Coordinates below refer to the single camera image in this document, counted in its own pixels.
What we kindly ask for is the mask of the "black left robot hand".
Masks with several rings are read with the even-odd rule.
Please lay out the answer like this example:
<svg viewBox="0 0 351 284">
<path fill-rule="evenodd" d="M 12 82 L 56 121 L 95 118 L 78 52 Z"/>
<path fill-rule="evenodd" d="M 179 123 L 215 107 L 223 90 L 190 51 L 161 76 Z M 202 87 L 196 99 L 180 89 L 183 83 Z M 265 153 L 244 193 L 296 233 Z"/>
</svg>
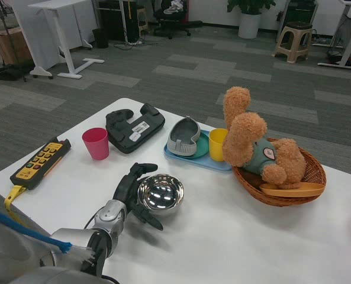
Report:
<svg viewBox="0 0 351 284">
<path fill-rule="evenodd" d="M 130 172 L 119 182 L 113 199 L 122 202 L 127 208 L 127 213 L 132 212 L 142 223 L 149 224 L 155 229 L 163 231 L 163 225 L 160 221 L 144 205 L 138 203 L 138 188 L 145 180 L 141 176 L 146 173 L 155 172 L 157 169 L 158 165 L 152 163 L 133 164 Z"/>
</svg>

